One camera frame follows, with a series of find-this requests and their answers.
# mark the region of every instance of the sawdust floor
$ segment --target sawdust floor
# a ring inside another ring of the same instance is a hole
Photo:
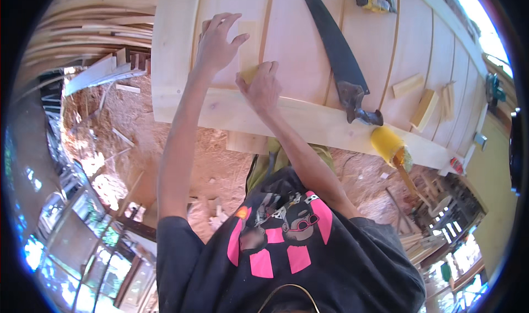
[[[70,158],[82,162],[89,177],[99,166],[105,165],[93,186],[103,203],[113,209],[117,208],[117,201],[131,190],[141,171],[145,171],[130,200],[148,208],[143,222],[155,226],[156,173],[170,124],[154,121],[149,76],[116,83],[139,87],[141,93],[122,91],[114,84],[106,84],[63,99],[63,146]],[[69,133],[75,124],[96,111],[107,88],[102,112]],[[129,147],[112,132],[112,128],[133,141],[135,147],[108,159]],[[247,153],[226,150],[226,135],[226,131],[201,127],[197,131],[189,192],[193,204],[188,220],[204,242],[213,234],[208,224],[211,216],[208,200],[220,197],[223,210],[228,215],[233,213],[244,199],[245,180],[253,158]],[[335,148],[331,148],[331,154],[348,198],[366,217],[381,224],[396,224],[398,212],[385,191],[386,187],[404,213],[410,214],[419,206],[419,199],[411,196],[398,172],[382,158]],[[384,172],[389,175],[387,179],[380,177]],[[414,165],[410,176],[420,189],[425,186],[419,177],[421,172],[428,173],[431,178],[436,176],[435,170]]]

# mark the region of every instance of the stacked lumber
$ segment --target stacked lumber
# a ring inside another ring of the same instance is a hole
[[[53,68],[89,66],[123,47],[150,54],[158,0],[53,0],[24,52],[17,86]]]
[[[96,61],[66,84],[64,95],[111,81],[144,76],[150,73],[150,54],[122,48]]]
[[[422,234],[412,234],[400,238],[406,255],[414,265],[420,264],[439,250],[445,242],[446,239],[442,235],[423,237]]]

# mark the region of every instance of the wood scrap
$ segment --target wood scrap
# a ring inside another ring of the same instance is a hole
[[[430,117],[435,110],[435,106],[439,100],[439,95],[431,90],[427,89],[423,97],[420,99],[419,107],[415,112],[415,115],[410,120],[412,126],[419,132],[422,132],[426,127]]]
[[[417,73],[415,76],[403,80],[392,87],[395,98],[401,98],[409,92],[413,92],[420,87],[424,87],[424,76],[420,73]]]
[[[139,94],[141,92],[141,89],[137,87],[119,85],[119,84],[116,84],[116,89],[121,89],[122,91],[127,91],[127,92],[135,92],[136,94]]]
[[[264,135],[228,131],[226,150],[268,155],[267,143],[268,137]]]
[[[126,136],[124,136],[120,131],[116,130],[114,127],[112,127],[112,132],[114,132],[118,137],[120,137],[123,141],[127,143],[127,145],[130,145],[132,148],[136,146],[134,142],[129,140]]]
[[[454,119],[454,83],[450,82],[441,90],[441,122]]]

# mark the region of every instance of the cartoon face print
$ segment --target cartoon face print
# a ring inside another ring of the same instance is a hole
[[[285,222],[282,225],[283,234],[287,239],[304,241],[312,236],[314,224],[319,219],[306,204],[290,205],[285,216]]]

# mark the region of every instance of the wooden panel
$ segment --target wooden panel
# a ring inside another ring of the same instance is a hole
[[[322,1],[340,23],[342,0]],[[325,103],[331,66],[305,0],[272,0],[263,60],[279,62],[282,96]]]
[[[369,87],[370,94],[362,101],[366,111],[380,108],[393,55],[396,23],[397,14],[374,13],[357,6],[354,0],[346,0],[341,29]],[[334,80],[325,105],[341,108]]]
[[[202,30],[202,22],[210,20],[214,15],[223,12],[242,13],[240,21],[255,21],[257,23],[256,34],[252,34],[250,39],[256,45],[261,45],[261,35],[265,22],[265,15],[268,0],[200,0],[197,21],[195,26],[194,53],[196,56],[198,35]],[[237,22],[228,31],[228,42],[231,42],[238,35]],[[212,81],[212,87],[237,89],[235,85],[235,73],[239,72],[239,56],[234,59],[223,70],[217,73]]]
[[[446,25],[452,29],[455,36],[461,41],[466,51],[469,53],[474,66],[477,67],[477,71],[481,77],[485,78],[487,75],[487,68],[485,62],[481,58],[481,47],[476,45],[470,38],[465,27],[454,14],[450,7],[444,0],[423,0],[430,7],[433,8],[434,12],[444,21]]]
[[[181,94],[186,86],[197,7],[198,0],[159,0],[156,8],[151,54],[151,91],[156,121],[159,117],[155,96],[164,92]]]
[[[229,131],[226,139],[226,150],[267,155],[268,137]]]
[[[153,95],[153,105],[157,106],[157,121],[172,121],[182,98],[181,94],[169,94],[172,91],[171,87],[167,87],[163,92]],[[378,155],[371,145],[371,132],[376,126],[360,122],[348,124],[344,111],[291,98],[280,97],[278,108],[285,120],[308,143]],[[274,136],[248,106],[242,94],[227,89],[208,90],[198,126]],[[441,169],[454,157],[453,153],[432,141],[388,126],[406,142],[414,164]]]
[[[466,76],[465,96],[463,97],[463,103],[461,104],[459,115],[456,116],[457,121],[455,122],[454,131],[452,132],[452,137],[447,146],[450,151],[458,151],[459,145],[463,141],[466,126],[468,125],[468,120],[470,119],[470,114],[472,113],[474,105],[474,93],[476,92],[477,82],[478,70],[472,63],[470,63],[468,66],[468,74]]]
[[[454,61],[454,34],[448,26],[436,15],[433,15],[433,45],[432,57],[426,88],[432,89],[441,97],[443,87],[450,82]],[[423,138],[432,140],[441,119],[442,103],[434,108],[432,116],[424,130],[419,134]]]
[[[466,126],[463,139],[461,140],[461,144],[459,145],[459,149],[457,150],[458,154],[460,154],[461,156],[466,155],[470,146],[474,142],[474,134],[476,133],[476,129],[480,121],[480,116],[486,103],[487,101],[485,98],[485,80],[481,77],[478,77],[478,82],[473,97],[472,113],[470,114],[470,118],[468,121],[468,125]]]
[[[455,123],[461,110],[461,104],[465,95],[466,73],[468,71],[469,58],[463,45],[458,39],[455,39],[454,48],[454,66],[452,69],[451,81],[454,82],[454,119],[448,122],[442,122],[435,132],[433,142],[447,146],[450,136],[455,127]]]
[[[391,86],[419,73],[427,77],[432,47],[432,9],[422,0],[400,0],[397,45],[380,111],[384,122],[409,131],[423,89],[396,99]]]

